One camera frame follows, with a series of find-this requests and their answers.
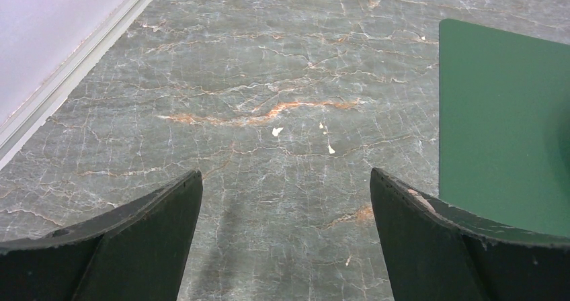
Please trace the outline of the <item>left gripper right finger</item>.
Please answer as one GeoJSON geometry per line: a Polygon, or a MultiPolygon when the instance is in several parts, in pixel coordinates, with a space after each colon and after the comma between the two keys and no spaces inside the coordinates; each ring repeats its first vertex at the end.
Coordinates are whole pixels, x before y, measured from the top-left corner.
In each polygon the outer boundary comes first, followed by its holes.
{"type": "Polygon", "coordinates": [[[386,171],[370,199],[395,300],[568,300],[569,239],[516,228],[386,171]]]}

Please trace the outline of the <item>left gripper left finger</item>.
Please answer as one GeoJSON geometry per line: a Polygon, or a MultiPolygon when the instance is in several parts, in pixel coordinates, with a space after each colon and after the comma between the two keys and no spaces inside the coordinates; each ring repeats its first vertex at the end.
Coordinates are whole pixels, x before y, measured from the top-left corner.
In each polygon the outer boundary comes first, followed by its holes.
{"type": "Polygon", "coordinates": [[[175,300],[202,193],[189,171],[84,222],[1,243],[1,299],[175,300]]]}

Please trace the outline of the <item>green rectangular placemat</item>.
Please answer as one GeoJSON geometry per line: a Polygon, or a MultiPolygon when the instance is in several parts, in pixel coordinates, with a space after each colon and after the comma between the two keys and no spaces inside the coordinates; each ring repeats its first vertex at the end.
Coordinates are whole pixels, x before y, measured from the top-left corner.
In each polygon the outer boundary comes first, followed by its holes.
{"type": "Polygon", "coordinates": [[[443,19],[439,197],[569,236],[569,46],[443,19]]]}

